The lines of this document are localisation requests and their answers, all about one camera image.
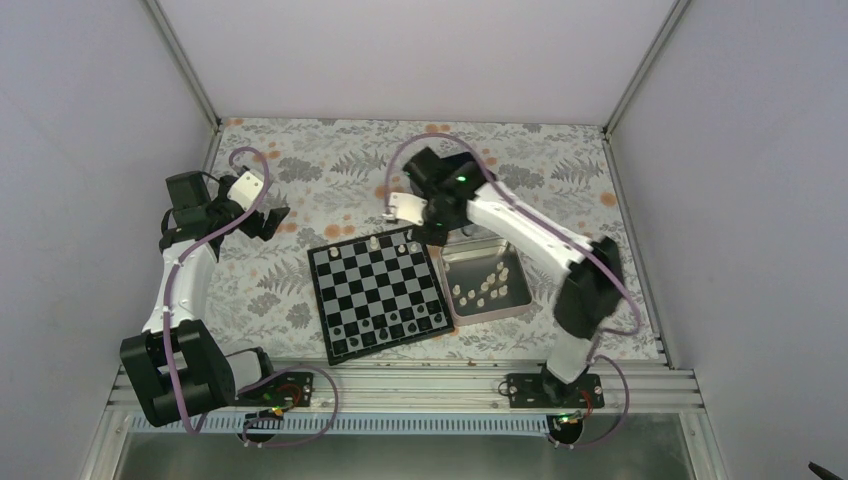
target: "gray floor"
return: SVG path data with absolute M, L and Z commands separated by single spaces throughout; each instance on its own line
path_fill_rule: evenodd
M 614 417 L 587 421 L 584 438 Z M 554 450 L 542 439 L 330 435 L 287 450 L 244 448 L 229 435 L 130 434 L 120 479 L 689 479 L 677 415 L 635 415 L 609 443 Z

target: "silver tray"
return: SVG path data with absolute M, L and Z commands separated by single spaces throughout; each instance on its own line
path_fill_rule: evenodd
M 503 262 L 509 273 L 505 282 L 497 279 L 497 264 Z M 471 325 L 488 322 L 500 318 L 521 315 L 530 309 L 533 295 L 527 285 L 527 277 L 521 266 L 521 259 L 503 238 L 475 240 L 471 242 L 446 245 L 441 255 L 442 288 L 448 299 L 451 315 L 455 325 Z M 505 296 L 496 299 L 490 297 L 490 292 L 482 292 L 480 287 L 486 277 L 495 274 L 494 288 L 507 286 Z M 453 294 L 453 287 L 459 285 L 461 293 Z M 474 289 L 475 297 L 468 298 L 468 292 Z M 459 299 L 465 297 L 467 303 L 459 304 Z M 485 304 L 477 306 L 477 300 L 483 298 Z

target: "checkered board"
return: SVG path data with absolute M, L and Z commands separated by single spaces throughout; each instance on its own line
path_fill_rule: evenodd
M 368 236 L 307 252 L 330 365 L 453 330 L 430 254 L 410 231 L 374 235 L 376 250 Z

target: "white wall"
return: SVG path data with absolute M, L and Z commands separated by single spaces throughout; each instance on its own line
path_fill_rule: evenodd
M 222 116 L 600 125 L 673 0 L 160 0 Z
M 210 129 L 135 0 L 0 7 L 0 478 L 76 478 Z
M 614 133 L 732 478 L 848 478 L 848 3 L 695 1 Z

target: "floral pattern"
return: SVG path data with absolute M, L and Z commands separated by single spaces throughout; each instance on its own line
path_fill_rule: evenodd
M 399 144 L 423 132 L 457 135 L 477 148 L 489 168 L 534 208 L 570 230 L 594 238 L 606 235 L 618 242 L 625 283 L 646 321 L 634 337 L 605 336 L 599 352 L 621 359 L 657 358 L 597 128 L 332 119 L 238 118 L 226 123 L 213 173 L 230 173 L 227 158 L 237 147 L 261 150 L 274 183 L 260 208 L 288 206 L 291 213 L 269 242 L 240 233 L 224 241 L 205 318 L 223 349 L 258 345 L 276 357 L 325 357 L 306 251 L 396 228 L 381 218 L 387 163 Z M 412 145 L 400 161 L 425 146 L 442 156 L 460 152 L 447 140 L 427 139 Z M 237 160 L 252 168 L 259 167 L 257 162 L 250 155 Z M 409 191 L 399 167 L 390 175 L 388 188 Z M 451 232 L 449 241 L 491 235 L 471 226 L 463 233 Z M 438 253 L 431 248 L 434 260 Z M 546 358 L 557 335 L 551 309 L 559 279 L 550 278 L 527 257 L 522 261 L 534 296 L 530 311 L 517 318 L 460 327 L 369 358 Z M 622 302 L 604 325 L 626 329 L 632 322 L 633 314 Z

